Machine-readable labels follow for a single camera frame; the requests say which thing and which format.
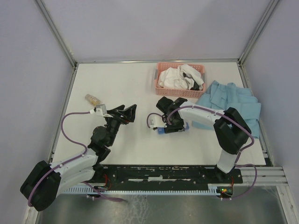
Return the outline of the blue weekly pill organizer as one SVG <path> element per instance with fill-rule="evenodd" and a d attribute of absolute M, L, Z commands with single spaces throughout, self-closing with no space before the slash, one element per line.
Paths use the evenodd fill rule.
<path fill-rule="evenodd" d="M 187 123 L 186 126 L 172 126 L 173 128 L 184 128 L 185 131 L 189 130 L 189 124 Z M 158 134 L 165 134 L 164 128 L 157 128 Z"/>

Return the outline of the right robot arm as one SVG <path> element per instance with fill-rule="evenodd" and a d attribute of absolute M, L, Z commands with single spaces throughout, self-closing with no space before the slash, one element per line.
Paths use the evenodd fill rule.
<path fill-rule="evenodd" d="M 217 110 L 196 105 L 185 98 L 173 101 L 167 97 L 159 99 L 156 108 L 162 114 L 147 118 L 147 125 L 159 133 L 184 132 L 188 127 L 188 120 L 214 129 L 222 149 L 214 171 L 215 179 L 219 182 L 226 182 L 231 178 L 231 171 L 241 152 L 254 143 L 249 126 L 235 108 Z"/>

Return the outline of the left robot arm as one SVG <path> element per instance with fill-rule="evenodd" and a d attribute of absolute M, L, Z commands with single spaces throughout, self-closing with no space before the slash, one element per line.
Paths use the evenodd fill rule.
<path fill-rule="evenodd" d="M 82 152 L 54 163 L 40 161 L 34 166 L 20 188 L 28 206 L 43 211 L 65 190 L 88 180 L 99 182 L 103 178 L 100 163 L 111 152 L 110 147 L 120 126 L 134 122 L 136 109 L 137 105 L 134 104 L 107 110 L 106 106 L 101 104 L 85 112 L 85 115 L 96 114 L 103 117 L 106 124 L 93 130 L 91 142 L 87 146 L 67 137 L 71 143 L 82 146 Z"/>

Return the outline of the clear pill bottle yellow pills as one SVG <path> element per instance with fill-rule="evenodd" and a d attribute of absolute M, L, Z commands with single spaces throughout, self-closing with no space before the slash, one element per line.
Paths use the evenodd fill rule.
<path fill-rule="evenodd" d="M 101 104 L 101 101 L 96 98 L 95 96 L 91 95 L 91 94 L 86 94 L 85 95 L 85 100 L 87 102 L 89 102 L 93 107 L 96 107 L 97 105 Z"/>

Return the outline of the pink plastic basket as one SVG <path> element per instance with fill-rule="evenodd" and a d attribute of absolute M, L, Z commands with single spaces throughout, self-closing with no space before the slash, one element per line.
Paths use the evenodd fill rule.
<path fill-rule="evenodd" d="M 174 96 L 174 97 L 181 97 L 181 98 L 200 98 L 200 96 L 205 93 L 206 91 L 206 83 L 205 83 L 205 68 L 203 65 L 200 64 L 187 64 L 192 66 L 194 69 L 198 70 L 202 74 L 202 79 L 204 81 L 203 90 L 202 91 L 193 91 L 193 90 L 176 90 L 176 89 L 166 89 L 166 88 L 159 88 L 157 86 L 158 78 L 160 73 L 170 67 L 176 68 L 177 66 L 183 65 L 184 63 L 169 63 L 169 62 L 159 62 L 157 64 L 157 69 L 155 73 L 155 89 L 157 95 L 162 96 Z"/>

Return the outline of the white cloth in basket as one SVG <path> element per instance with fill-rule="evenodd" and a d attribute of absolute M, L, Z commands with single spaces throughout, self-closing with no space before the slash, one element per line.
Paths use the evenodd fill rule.
<path fill-rule="evenodd" d="M 203 84 L 201 72 L 187 64 L 162 71 L 157 82 L 159 88 L 193 91 L 202 91 Z"/>

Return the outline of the light blue cloth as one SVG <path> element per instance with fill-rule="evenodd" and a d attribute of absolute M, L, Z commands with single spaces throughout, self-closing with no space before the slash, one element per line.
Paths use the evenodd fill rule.
<path fill-rule="evenodd" d="M 235 108 L 250 128 L 251 135 L 257 139 L 260 137 L 258 121 L 262 105 L 249 88 L 237 87 L 235 83 L 224 85 L 213 81 L 196 104 L 217 110 Z"/>

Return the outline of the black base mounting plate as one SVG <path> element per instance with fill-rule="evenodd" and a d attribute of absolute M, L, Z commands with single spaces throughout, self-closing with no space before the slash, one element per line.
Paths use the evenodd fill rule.
<path fill-rule="evenodd" d="M 241 171 L 222 175 L 214 166 L 199 165 L 97 165 L 89 184 L 108 184 L 109 190 L 207 190 L 209 184 L 243 183 Z"/>

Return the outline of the aluminium front rail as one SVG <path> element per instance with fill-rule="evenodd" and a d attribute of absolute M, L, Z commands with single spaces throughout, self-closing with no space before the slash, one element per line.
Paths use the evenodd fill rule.
<path fill-rule="evenodd" d="M 213 166 L 167 166 L 167 165 L 105 165 L 97 168 L 90 182 L 104 183 L 105 178 L 112 183 L 125 181 L 192 181 L 199 184 L 250 184 L 256 178 L 256 185 L 287 183 L 280 167 L 242 167 L 229 174 L 216 173 Z"/>

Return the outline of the left aluminium frame post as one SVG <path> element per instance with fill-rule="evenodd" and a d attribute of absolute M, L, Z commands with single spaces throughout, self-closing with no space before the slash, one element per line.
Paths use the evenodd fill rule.
<path fill-rule="evenodd" d="M 72 56 L 70 50 L 67 48 L 61 34 L 59 33 L 59 30 L 57 29 L 49 11 L 46 8 L 46 5 L 43 0 L 34 0 L 35 4 L 39 8 L 42 16 L 44 17 L 47 25 L 49 26 L 54 38 L 56 39 L 58 45 L 60 46 L 61 50 L 63 51 L 65 57 L 67 58 L 70 65 L 75 68 L 77 66 L 77 62 Z"/>

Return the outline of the aluminium frame post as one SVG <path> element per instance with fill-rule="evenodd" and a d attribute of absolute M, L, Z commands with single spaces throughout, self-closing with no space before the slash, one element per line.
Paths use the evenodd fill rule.
<path fill-rule="evenodd" d="M 273 14 L 275 13 L 275 11 L 276 11 L 277 7 L 279 6 L 280 2 L 281 2 L 280 0 L 271 0 L 269 2 L 269 4 L 266 7 L 260 21 L 258 22 L 255 30 L 252 33 L 252 36 L 251 36 L 244 52 L 242 53 L 242 55 L 238 59 L 239 65 L 241 67 L 245 65 L 245 63 L 248 60 L 253 48 L 257 44 L 259 38 L 261 37 L 261 35 L 262 35 L 263 31 L 265 30 L 266 26 L 268 25 L 269 21 L 271 20 Z"/>
<path fill-rule="evenodd" d="M 67 48 L 61 34 L 59 33 L 59 30 L 57 29 L 49 11 L 46 8 L 46 5 L 43 0 L 34 0 L 35 4 L 39 8 L 42 16 L 44 17 L 47 25 L 49 26 L 54 38 L 56 39 L 58 45 L 60 46 L 61 50 L 63 51 L 65 57 L 67 58 L 70 65 L 75 68 L 77 66 L 77 62 L 72 56 L 70 50 Z"/>

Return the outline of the right aluminium frame post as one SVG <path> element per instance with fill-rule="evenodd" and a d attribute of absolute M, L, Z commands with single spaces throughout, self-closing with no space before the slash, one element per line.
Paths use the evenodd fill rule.
<path fill-rule="evenodd" d="M 280 2 L 281 2 L 280 0 L 271 0 L 269 2 L 269 4 L 266 7 L 260 21 L 258 22 L 255 30 L 252 33 L 252 36 L 251 36 L 244 52 L 242 53 L 242 55 L 238 59 L 239 65 L 241 67 L 245 65 L 245 63 L 248 60 L 253 48 L 257 44 L 259 38 L 261 37 L 261 35 L 262 35 L 263 31 L 265 30 L 266 26 L 268 25 L 269 21 L 271 20 L 273 14 L 275 13 L 275 11 L 276 11 L 277 7 L 279 6 Z"/>

